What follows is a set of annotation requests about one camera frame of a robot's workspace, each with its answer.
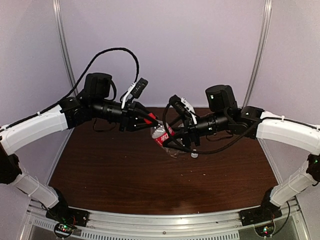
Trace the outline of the small cola bottle red cap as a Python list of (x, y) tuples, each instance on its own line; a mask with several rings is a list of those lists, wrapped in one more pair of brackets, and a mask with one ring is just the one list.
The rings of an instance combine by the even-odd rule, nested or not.
[(150, 130), (151, 138), (172, 158), (176, 159), (183, 152), (177, 149), (164, 147), (164, 142), (169, 140), (169, 135), (164, 128), (162, 121)]

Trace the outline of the white bottle cap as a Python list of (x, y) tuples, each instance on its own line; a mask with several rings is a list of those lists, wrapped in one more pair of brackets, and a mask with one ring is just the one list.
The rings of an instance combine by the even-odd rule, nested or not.
[(199, 154), (197, 153), (196, 149), (193, 149), (192, 152), (190, 153), (190, 156), (194, 159), (198, 158)]

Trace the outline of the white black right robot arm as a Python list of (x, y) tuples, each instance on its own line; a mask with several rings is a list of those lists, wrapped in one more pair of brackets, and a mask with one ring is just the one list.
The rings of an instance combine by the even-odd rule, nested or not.
[[(259, 220), (268, 220), (289, 199), (320, 181), (320, 127), (299, 122), (285, 116), (278, 116), (262, 108), (246, 106), (239, 108), (233, 89), (229, 85), (215, 85), (205, 90), (211, 113), (197, 116), (191, 105), (177, 95), (173, 95), (167, 106), (173, 107), (178, 117), (171, 124), (164, 123), (167, 137), (163, 146), (186, 153), (196, 153), (191, 144), (199, 146), (200, 138), (226, 131), (237, 137), (227, 145), (198, 154), (219, 153), (241, 138), (271, 140), (309, 153), (307, 160), (283, 183), (269, 189), (256, 210)], [(183, 126), (169, 130), (171, 125), (182, 121)]]

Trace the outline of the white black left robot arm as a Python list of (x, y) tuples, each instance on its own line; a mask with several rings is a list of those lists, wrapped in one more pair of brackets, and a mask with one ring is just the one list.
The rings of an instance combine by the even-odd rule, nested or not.
[(82, 91), (75, 97), (60, 100), (54, 107), (38, 112), (27, 120), (0, 129), (0, 182), (13, 185), (29, 197), (41, 202), (61, 222), (72, 218), (63, 197), (52, 187), (40, 183), (20, 167), (16, 151), (56, 132), (74, 129), (92, 119), (119, 124), (120, 131), (135, 132), (157, 126), (156, 117), (136, 100), (148, 85), (140, 78), (131, 84), (121, 102), (109, 99), (115, 90), (112, 76), (89, 73)]

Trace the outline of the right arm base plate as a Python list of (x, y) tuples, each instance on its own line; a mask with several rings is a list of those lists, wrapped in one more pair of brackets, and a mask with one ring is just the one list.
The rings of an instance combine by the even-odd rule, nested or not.
[(282, 215), (279, 209), (270, 210), (261, 206), (239, 212), (242, 226), (253, 225), (255, 233), (262, 238), (271, 237), (275, 233), (275, 219), (280, 218)]

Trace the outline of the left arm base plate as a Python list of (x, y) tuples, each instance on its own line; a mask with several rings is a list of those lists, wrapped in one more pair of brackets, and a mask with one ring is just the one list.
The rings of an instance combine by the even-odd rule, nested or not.
[(86, 210), (69, 208), (64, 216), (59, 215), (52, 209), (46, 211), (46, 218), (56, 221), (53, 233), (59, 239), (66, 239), (71, 236), (79, 236), (82, 228), (87, 226), (89, 212)]

